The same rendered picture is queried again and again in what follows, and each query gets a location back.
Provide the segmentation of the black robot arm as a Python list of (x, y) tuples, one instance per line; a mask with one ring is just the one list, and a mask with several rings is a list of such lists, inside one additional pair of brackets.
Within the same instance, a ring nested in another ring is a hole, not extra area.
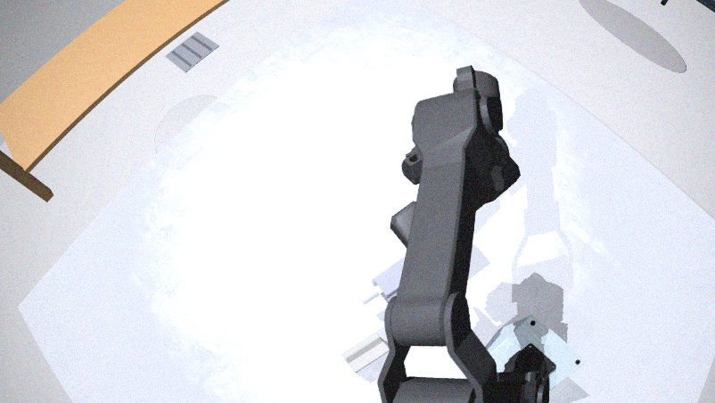
[[(453, 81), (454, 93), (416, 104), (414, 147), (401, 163), (403, 175), (419, 187), (397, 295), (383, 318), (389, 354), (377, 379), (380, 398), (548, 403), (552, 360), (529, 343), (499, 373), (471, 328), (466, 290), (477, 197), (504, 191), (510, 151), (498, 133), (504, 116), (497, 78), (469, 65), (456, 68)], [(447, 346), (466, 378), (407, 377), (411, 346)]]

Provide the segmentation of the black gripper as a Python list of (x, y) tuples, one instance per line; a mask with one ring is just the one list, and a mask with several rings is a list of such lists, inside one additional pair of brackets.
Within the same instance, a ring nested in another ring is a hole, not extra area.
[[(479, 210), (484, 204), (493, 202), (499, 195), (504, 193), (510, 186), (512, 186), (517, 179), (520, 178), (521, 173), (519, 165), (512, 160), (510, 157), (509, 164), (504, 170), (505, 174), (505, 189), (503, 192), (493, 192), (488, 191), (486, 193), (478, 193), (477, 197), (477, 207), (476, 211)], [(415, 201), (411, 201), (405, 208), (397, 212), (391, 217), (390, 229), (398, 237), (398, 239), (407, 247), (408, 237), (410, 234), (410, 229), (412, 225), (412, 219), (415, 210)]]

